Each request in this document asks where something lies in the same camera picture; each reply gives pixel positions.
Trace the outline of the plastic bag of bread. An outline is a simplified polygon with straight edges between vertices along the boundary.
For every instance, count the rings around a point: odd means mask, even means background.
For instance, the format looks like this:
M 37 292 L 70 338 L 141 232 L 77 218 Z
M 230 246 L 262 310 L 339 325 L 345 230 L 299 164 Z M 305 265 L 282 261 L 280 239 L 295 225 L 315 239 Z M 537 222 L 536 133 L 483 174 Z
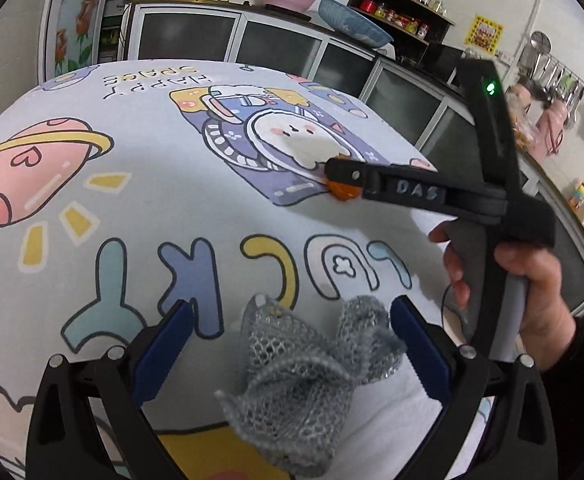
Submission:
M 540 132 L 528 119 L 527 110 L 532 104 L 531 93 L 520 84 L 510 86 L 505 94 L 516 145 L 520 150 L 529 151 L 538 145 Z

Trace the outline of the kitchen counter cabinet glass doors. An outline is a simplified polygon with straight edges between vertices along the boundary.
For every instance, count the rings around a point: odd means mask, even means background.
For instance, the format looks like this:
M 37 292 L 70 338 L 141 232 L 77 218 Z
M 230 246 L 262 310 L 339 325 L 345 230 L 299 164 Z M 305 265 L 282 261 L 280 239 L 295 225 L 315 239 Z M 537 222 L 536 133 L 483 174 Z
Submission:
M 107 76 L 112 93 L 209 86 L 209 113 L 225 140 L 214 154 L 234 188 L 278 206 L 317 195 L 312 169 L 279 153 L 261 154 L 234 122 L 251 114 L 226 82 L 310 96 L 313 114 L 353 128 L 348 148 L 371 162 L 419 153 L 455 182 L 483 179 L 478 141 L 456 84 L 372 52 L 360 39 L 251 6 L 159 0 L 130 6 L 124 31 L 129 70 Z

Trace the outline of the yellow wall poster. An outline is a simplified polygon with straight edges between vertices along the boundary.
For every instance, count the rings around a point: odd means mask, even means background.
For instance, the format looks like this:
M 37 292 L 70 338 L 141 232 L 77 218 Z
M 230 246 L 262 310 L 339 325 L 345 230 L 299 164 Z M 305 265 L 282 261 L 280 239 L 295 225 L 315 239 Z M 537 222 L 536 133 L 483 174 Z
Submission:
M 475 15 L 463 44 L 495 55 L 503 32 L 504 26 L 501 24 L 485 16 Z

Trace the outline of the dish soap bottle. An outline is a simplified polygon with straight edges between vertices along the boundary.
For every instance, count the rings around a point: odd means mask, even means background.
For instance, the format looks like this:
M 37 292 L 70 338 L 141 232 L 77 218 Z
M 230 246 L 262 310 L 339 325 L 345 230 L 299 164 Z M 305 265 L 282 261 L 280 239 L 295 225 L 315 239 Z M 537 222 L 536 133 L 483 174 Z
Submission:
M 584 179 L 581 180 L 579 184 L 575 185 L 569 199 L 569 204 L 574 212 L 577 212 L 584 204 Z

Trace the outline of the cartoon printed tablecloth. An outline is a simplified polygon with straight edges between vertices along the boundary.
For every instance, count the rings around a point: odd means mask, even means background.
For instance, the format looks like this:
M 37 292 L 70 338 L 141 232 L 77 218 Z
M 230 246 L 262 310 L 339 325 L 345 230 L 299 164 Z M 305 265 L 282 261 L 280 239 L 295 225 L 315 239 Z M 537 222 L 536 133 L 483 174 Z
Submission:
M 278 479 L 226 424 L 237 336 L 263 294 L 333 335 L 342 304 L 442 302 L 440 217 L 342 202 L 324 163 L 426 167 L 346 94 L 267 68 L 185 60 L 82 68 L 0 115 L 0 465 L 26 474 L 27 430 L 51 356 L 125 346 L 178 301 L 192 336 L 144 408 L 192 479 Z

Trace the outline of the orange peel piece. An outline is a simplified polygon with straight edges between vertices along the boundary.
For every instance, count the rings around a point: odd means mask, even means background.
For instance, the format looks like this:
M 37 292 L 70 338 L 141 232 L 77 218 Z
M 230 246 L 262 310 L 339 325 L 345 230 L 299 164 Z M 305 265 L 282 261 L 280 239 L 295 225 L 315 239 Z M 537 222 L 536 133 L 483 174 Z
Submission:
M 345 155 L 331 157 L 324 164 L 324 181 L 338 200 L 356 200 L 365 186 L 365 164 Z

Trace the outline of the pink thermos flask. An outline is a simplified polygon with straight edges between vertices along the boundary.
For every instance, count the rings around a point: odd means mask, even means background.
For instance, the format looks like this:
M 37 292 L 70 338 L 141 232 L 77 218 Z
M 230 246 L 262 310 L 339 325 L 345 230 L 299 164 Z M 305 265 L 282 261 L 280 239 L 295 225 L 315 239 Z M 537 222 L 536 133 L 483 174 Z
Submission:
M 541 165 L 547 157 L 557 155 L 563 142 L 563 130 L 568 108 L 560 99 L 554 99 L 539 116 L 536 122 L 538 131 L 535 144 L 528 153 Z

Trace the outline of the wall utensil rack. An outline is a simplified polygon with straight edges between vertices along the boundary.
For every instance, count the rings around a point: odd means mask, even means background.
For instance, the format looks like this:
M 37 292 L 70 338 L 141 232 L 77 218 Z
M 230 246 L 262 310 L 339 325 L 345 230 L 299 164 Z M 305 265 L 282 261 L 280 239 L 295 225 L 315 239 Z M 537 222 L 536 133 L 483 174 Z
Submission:
M 545 106 L 561 101 L 566 107 L 565 128 L 572 128 L 576 112 L 584 98 L 584 80 L 551 53 L 551 41 L 536 30 L 526 38 L 518 58 L 522 84 L 534 100 Z

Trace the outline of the microwave oven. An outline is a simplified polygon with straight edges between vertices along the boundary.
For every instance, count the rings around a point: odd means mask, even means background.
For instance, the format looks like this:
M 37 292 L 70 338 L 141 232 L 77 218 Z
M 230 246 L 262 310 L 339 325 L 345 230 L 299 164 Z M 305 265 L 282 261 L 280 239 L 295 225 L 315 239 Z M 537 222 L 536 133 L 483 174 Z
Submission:
M 432 42 L 426 48 L 419 68 L 444 84 L 458 87 L 457 66 L 465 56 L 463 50 Z

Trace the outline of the person's black sleeve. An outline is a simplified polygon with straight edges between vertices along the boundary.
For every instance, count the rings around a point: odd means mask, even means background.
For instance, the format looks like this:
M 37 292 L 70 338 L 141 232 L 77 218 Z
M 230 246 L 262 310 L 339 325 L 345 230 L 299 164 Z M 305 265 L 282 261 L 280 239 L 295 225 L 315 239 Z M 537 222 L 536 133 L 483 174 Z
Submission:
M 584 479 L 584 320 L 565 309 L 527 313 L 521 337 L 542 375 L 559 479 Z

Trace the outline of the flower painted door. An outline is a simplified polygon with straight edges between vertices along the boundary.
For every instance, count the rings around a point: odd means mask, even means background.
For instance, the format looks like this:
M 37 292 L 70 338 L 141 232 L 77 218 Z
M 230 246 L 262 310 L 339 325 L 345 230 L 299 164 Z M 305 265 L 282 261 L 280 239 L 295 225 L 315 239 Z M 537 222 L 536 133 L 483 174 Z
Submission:
M 39 81 L 94 63 L 103 0 L 44 0 L 39 41 Z

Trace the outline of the blue plastic basket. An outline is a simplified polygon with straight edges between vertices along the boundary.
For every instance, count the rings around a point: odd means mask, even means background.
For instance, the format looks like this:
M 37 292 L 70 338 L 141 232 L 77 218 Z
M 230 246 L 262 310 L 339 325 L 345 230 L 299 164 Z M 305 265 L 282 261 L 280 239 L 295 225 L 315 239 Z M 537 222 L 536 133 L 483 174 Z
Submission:
M 393 37 L 383 28 L 339 1 L 320 0 L 318 14 L 335 32 L 371 49 L 380 49 L 393 42 Z

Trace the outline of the black spice shelf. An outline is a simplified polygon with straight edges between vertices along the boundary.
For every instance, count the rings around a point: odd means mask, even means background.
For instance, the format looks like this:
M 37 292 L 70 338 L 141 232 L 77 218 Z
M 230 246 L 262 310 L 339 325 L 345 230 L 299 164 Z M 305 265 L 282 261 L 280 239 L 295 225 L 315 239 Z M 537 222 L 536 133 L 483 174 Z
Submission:
M 397 58 L 415 64 L 442 44 L 455 23 L 415 0 L 348 0 L 347 6 L 369 18 L 392 37 Z

